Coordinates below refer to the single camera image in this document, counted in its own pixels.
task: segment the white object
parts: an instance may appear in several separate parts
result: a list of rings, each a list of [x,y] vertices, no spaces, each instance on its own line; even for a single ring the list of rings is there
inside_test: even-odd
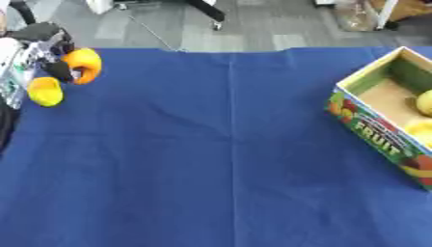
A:
[[[211,6],[216,4],[216,0],[204,0],[204,2],[211,5]]]
[[[112,0],[86,0],[90,10],[95,14],[104,14],[105,12],[113,9]]]
[[[0,0],[0,12],[6,13],[11,0]]]
[[[365,6],[372,12],[372,14],[376,18],[376,29],[383,29],[386,26],[386,23],[387,21],[389,21],[390,15],[392,14],[394,7],[396,7],[397,2],[398,0],[387,0],[383,10],[378,13],[373,9],[370,3],[366,1]]]
[[[332,5],[336,3],[336,0],[313,0],[316,5]],[[387,0],[384,5],[383,10],[378,13],[370,5],[368,1],[365,1],[366,10],[372,14],[372,17],[377,23],[376,29],[383,29],[386,26],[387,21],[389,21],[390,15],[392,14],[394,7],[396,6],[398,0]]]
[[[335,0],[313,0],[316,5],[332,5],[335,4]]]

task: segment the table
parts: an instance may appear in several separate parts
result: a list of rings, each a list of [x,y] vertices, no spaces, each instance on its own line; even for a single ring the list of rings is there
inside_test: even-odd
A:
[[[23,105],[0,246],[429,247],[430,193],[323,110],[388,51],[100,50],[94,83]]]

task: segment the chair wheel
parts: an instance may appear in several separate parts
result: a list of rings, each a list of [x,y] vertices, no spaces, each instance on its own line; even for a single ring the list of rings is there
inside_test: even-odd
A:
[[[214,31],[220,31],[220,30],[222,29],[222,22],[213,21],[213,22],[211,23],[211,28],[212,28]]]
[[[127,10],[127,5],[126,4],[119,4],[118,7],[119,7],[119,10],[121,10],[121,11]]]

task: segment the yellow fruit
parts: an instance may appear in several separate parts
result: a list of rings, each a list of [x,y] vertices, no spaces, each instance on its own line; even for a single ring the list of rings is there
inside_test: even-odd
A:
[[[432,121],[411,123],[405,127],[405,131],[425,146],[432,148]]]
[[[426,91],[417,98],[418,110],[429,117],[432,117],[432,90]]]
[[[354,117],[353,112],[348,108],[343,108],[341,112],[342,117],[352,120]]]
[[[27,88],[29,98],[41,106],[51,107],[63,99],[60,83],[53,77],[36,78]]]

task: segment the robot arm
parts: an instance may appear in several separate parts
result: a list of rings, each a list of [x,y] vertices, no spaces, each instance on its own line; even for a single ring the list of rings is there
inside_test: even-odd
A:
[[[58,91],[56,99],[43,94],[46,80],[34,80],[40,69],[51,76],[49,81]],[[68,32],[51,22],[33,24],[0,39],[0,95],[13,109],[19,108],[26,92],[40,105],[56,105],[63,98],[58,81],[85,84],[100,70],[101,61],[94,51],[75,50]]]

